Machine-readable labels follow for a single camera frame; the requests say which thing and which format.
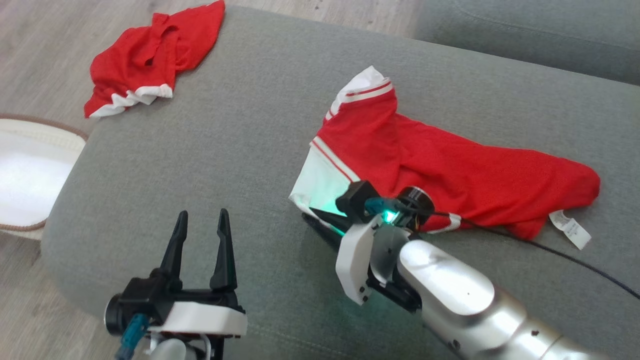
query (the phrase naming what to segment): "blue cable connector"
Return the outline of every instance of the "blue cable connector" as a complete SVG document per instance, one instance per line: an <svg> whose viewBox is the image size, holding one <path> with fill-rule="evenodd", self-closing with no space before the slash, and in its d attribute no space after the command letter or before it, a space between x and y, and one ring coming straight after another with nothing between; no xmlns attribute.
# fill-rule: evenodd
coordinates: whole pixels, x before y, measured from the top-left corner
<svg viewBox="0 0 640 360"><path fill-rule="evenodd" d="M120 339L120 348L116 352L115 360L131 360L140 340L149 328L149 317L143 314L135 314L129 326Z"/></svg>

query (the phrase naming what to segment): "black cable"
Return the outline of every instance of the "black cable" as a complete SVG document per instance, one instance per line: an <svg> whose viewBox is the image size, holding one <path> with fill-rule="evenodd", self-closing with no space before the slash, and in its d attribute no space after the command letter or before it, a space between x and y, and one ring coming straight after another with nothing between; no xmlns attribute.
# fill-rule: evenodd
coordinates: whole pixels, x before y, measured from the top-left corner
<svg viewBox="0 0 640 360"><path fill-rule="evenodd" d="M404 205L402 205L401 207L402 207L402 210L411 211L411 212L416 213L418 215L424 215L424 216L436 215L436 216L439 216L439 217L447 217L447 218L449 217L449 214L447 214L447 213L431 213L431 212L428 212L428 211L421 211L419 209L412 209L412 208L409 208L408 206L404 206ZM578 264L580 266L583 266L583 267L593 271L594 273L604 277L605 279L613 282L615 285L618 285L620 288L622 288L626 292L630 293L633 297L635 297L636 299L640 300L640 294L638 294L632 288L630 288L627 285L625 285L624 283L622 283L620 280L616 279L615 277L607 274L606 272L598 269L597 267L595 267L593 265L589 265L589 264L587 264L587 263L585 263L585 262L583 262L581 260L578 260L578 259L574 258L571 255L567 255L564 252L560 252L558 250L551 249L550 247L544 246L542 244L539 244L539 243L536 243L536 242L533 242L533 241L527 241L525 239L521 239L521 238L519 238L519 237L517 237L515 235L509 234L509 233L505 233L503 231L498 231L498 230L492 229L490 227L486 227L486 226L482 226L482 225L476 224L475 222L473 222L471 220L467 220L465 218L460 218L460 222L464 223L464 224L471 225L472 227L475 227L476 229L484 230L484 231L486 231L488 233L505 236L507 238L511 238L511 239L517 240L517 241L519 241L521 243L526 243L526 244L532 245L532 246L537 247L539 249L542 249L544 251L550 252L551 254L558 255L561 258L565 258L565 259L567 259L567 260L569 260L569 261L571 261L573 263L576 263L576 264Z"/></svg>

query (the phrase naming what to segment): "wooden floor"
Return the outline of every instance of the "wooden floor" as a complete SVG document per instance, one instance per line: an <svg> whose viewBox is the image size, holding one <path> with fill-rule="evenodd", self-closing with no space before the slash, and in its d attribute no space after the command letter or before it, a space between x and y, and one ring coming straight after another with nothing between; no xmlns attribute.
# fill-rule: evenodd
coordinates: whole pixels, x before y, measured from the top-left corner
<svg viewBox="0 0 640 360"><path fill-rule="evenodd" d="M304 19L410 36L422 0L227 0ZM0 113L55 120L89 133L82 109L93 57L153 12L202 0L0 0ZM0 233L0 359L112 359L102 322L56 291L40 244Z"/></svg>

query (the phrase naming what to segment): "white trim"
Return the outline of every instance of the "white trim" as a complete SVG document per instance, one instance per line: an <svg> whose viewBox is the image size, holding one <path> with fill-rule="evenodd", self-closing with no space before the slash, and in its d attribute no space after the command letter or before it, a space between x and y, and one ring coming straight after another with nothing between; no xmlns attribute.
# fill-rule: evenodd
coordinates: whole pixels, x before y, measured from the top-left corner
<svg viewBox="0 0 640 360"><path fill-rule="evenodd" d="M349 83L338 92L331 104L327 116L325 116L325 119L331 120L331 118L336 116L340 111L340 106L342 105L342 103L351 102L347 100L348 94L356 94L358 92L363 92L379 87L381 85L384 85L386 81L390 81L389 78L385 78L373 66L367 67L358 75L354 76L353 79L351 79L351 81L349 81Z"/></svg>
<svg viewBox="0 0 640 360"><path fill-rule="evenodd" d="M130 106L134 106L139 102L149 105L157 97L173 97L173 90L168 84L160 86L141 86L135 92L127 90L127 97L122 97L116 93L111 94L111 104L102 105L98 110L94 111L89 117L103 117L116 115Z"/></svg>
<svg viewBox="0 0 640 360"><path fill-rule="evenodd" d="M460 215L449 213L449 221L450 224L442 229L427 231L428 234L438 234L444 233L445 231L451 231L460 228L460 224L462 222L462 217Z"/></svg>
<svg viewBox="0 0 640 360"><path fill-rule="evenodd" d="M291 190L289 200L302 212L320 220L310 208L343 215L335 205L335 199L349 188L351 181L320 149L310 144L307 159ZM331 227L320 220L325 227Z"/></svg>
<svg viewBox="0 0 640 360"><path fill-rule="evenodd" d="M324 141L322 141L320 136L316 136L311 144L316 145L318 149L325 153L326 157L331 160L339 170L343 171L350 178L350 180L352 180L354 183L356 181L360 181L358 175L356 175L353 170L351 170L344 162L342 162L342 160L340 160L340 158L338 158L338 156L329 148L329 146Z"/></svg>
<svg viewBox="0 0 640 360"><path fill-rule="evenodd" d="M365 100L365 99L371 99L372 97L378 97L378 96L381 96L381 95L384 95L384 94L390 92L391 89L394 88L394 86L391 83L391 81L389 80L389 78L385 78L385 81L388 81L386 86L384 86L383 88L380 88L380 89L378 89L376 91L366 92L364 94L359 94L360 92L365 91L365 90L357 90L357 91L348 93L346 98L345 98L345 100L344 100L344 102L355 102L355 101L360 101L360 100ZM379 87L381 85L383 85L383 84L377 84L375 86L370 86L370 88L376 88L376 87Z"/></svg>

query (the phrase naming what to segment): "white stripe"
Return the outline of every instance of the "white stripe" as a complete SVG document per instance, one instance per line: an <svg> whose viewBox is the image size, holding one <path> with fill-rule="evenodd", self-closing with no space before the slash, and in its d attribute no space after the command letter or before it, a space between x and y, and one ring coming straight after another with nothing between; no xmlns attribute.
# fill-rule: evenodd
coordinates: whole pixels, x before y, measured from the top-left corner
<svg viewBox="0 0 640 360"><path fill-rule="evenodd" d="M455 230L460 227L460 222L462 221L462 217L457 214L449 213L449 221L451 222L448 226L443 227L442 229L427 231L428 234L437 234L444 233L445 231Z"/></svg>
<svg viewBox="0 0 640 360"><path fill-rule="evenodd" d="M364 100L364 99L370 99L372 97L377 97L383 94L386 94L388 92L391 91L391 89L393 89L394 86L391 82L389 82L385 87L378 89L376 91L372 91L372 92L367 92L364 94L356 94L356 95L350 95L347 96L346 99L344 100L344 102L354 102L354 101L360 101L360 100Z"/></svg>
<svg viewBox="0 0 640 360"><path fill-rule="evenodd" d="M127 90L127 97L113 93L111 94L111 104L102 105L89 117L116 115L123 112L125 108L134 106L139 102L150 105L156 97L172 98L173 90L168 84L162 84L160 86L141 86L135 92Z"/></svg>
<svg viewBox="0 0 640 360"><path fill-rule="evenodd" d="M377 81L377 82L375 82L375 83L373 83L373 82L369 82L369 85L368 85L368 86L365 86L365 87L362 87L362 88L352 88L352 89L350 89L349 91L347 91L347 92L345 93L345 95L349 95L349 94L357 94L358 92L365 92L365 91L368 91L368 90L372 90L372 89L375 89L375 88L379 88L379 87L381 87L381 86L383 86L383 85L388 85L388 84L390 84L390 83L391 83L391 79L389 79L389 78L383 78L382 80Z"/></svg>
<svg viewBox="0 0 640 360"><path fill-rule="evenodd" d="M338 169L342 170L353 182L360 181L360 178L356 175L356 173L353 172L353 170L351 170L345 163L343 163L342 160L340 160L340 158L338 158L338 156L336 156L335 153L331 151L331 149L329 149L329 146L326 145L324 141L322 141L322 139L320 139L320 136L316 136L312 143L316 144L318 148L320 148L320 150L322 150L327 155L327 157L331 161L333 161L335 166L337 166Z"/></svg>
<svg viewBox="0 0 640 360"><path fill-rule="evenodd" d="M333 113L333 116L338 114L338 111L340 111L340 104L342 104L340 102L340 99L336 97L336 99L331 104L331 108L329 108L329 111Z"/></svg>

